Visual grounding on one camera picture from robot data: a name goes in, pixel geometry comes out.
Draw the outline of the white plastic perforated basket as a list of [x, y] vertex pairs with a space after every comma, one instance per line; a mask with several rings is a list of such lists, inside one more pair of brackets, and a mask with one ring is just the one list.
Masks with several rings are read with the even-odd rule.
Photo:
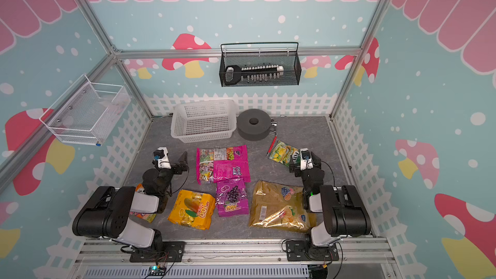
[[232, 137], [239, 108], [232, 99], [182, 103], [173, 111], [170, 133], [183, 143]]

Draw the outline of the orange Fox's candy bag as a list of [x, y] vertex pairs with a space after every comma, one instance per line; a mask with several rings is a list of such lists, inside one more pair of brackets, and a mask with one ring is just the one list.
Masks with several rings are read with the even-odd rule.
[[142, 184], [138, 184], [133, 196], [130, 214], [141, 218], [148, 223], [152, 223], [156, 217], [159, 201], [159, 197], [147, 195], [145, 193], [144, 186]]

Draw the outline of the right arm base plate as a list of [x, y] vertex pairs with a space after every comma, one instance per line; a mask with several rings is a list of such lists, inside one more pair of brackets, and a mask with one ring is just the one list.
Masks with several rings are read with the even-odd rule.
[[316, 247], [307, 240], [284, 240], [282, 249], [290, 262], [334, 262], [339, 260], [336, 245]]

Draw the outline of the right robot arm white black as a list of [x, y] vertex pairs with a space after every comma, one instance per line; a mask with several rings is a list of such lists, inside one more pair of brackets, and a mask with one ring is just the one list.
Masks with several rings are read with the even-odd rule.
[[289, 171], [302, 179], [304, 209], [323, 217], [323, 222], [308, 232], [308, 249], [323, 249], [344, 238], [369, 235], [371, 219], [355, 186], [325, 185], [321, 161], [291, 163]]

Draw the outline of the green Fox's candy bag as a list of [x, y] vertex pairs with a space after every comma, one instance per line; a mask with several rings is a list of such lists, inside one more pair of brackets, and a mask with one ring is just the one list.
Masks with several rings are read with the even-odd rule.
[[296, 147], [278, 140], [269, 152], [268, 158], [289, 167], [291, 164], [300, 162], [300, 151]]

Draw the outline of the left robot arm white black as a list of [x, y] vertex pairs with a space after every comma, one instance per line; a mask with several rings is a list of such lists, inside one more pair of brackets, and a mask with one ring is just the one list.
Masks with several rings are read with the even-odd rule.
[[134, 186], [98, 187], [73, 220], [74, 235], [108, 238], [147, 253], [165, 253], [161, 232], [133, 221], [130, 214], [162, 213], [174, 194], [174, 176], [189, 171], [189, 166], [186, 151], [177, 163], [169, 161], [165, 147], [156, 149], [153, 156], [154, 167], [142, 176], [143, 191]]

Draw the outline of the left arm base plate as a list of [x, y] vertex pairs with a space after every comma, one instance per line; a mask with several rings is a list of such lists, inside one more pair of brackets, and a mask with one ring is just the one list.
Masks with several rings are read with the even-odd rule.
[[159, 246], [149, 248], [134, 248], [129, 262], [131, 263], [164, 263], [181, 262], [185, 252], [185, 242], [159, 242]]

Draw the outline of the yellow mango candy bag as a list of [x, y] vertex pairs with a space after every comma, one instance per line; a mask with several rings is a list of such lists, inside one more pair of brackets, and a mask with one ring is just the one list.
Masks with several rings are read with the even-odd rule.
[[211, 226], [216, 199], [201, 192], [181, 190], [168, 217], [168, 221], [202, 231]]

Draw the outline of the purple grape candy bag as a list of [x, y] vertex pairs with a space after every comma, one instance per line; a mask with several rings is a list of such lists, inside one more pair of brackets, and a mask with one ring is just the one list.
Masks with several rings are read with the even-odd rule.
[[216, 205], [219, 217], [249, 214], [249, 201], [243, 179], [233, 178], [218, 182]]

